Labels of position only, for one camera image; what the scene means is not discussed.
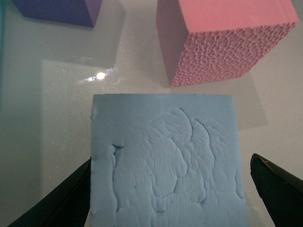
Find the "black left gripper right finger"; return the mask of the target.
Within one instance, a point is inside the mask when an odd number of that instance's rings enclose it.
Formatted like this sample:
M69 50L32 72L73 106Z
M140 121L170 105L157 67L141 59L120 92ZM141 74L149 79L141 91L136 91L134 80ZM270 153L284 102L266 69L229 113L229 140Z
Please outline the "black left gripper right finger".
M253 154L250 174L276 227L303 225L303 181L259 154Z

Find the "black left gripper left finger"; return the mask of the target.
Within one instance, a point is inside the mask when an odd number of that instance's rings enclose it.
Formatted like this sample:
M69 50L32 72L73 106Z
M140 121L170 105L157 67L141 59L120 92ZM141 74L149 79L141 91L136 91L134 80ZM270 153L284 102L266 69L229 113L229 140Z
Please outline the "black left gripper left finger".
M10 227L83 227L90 209L91 160L87 160Z

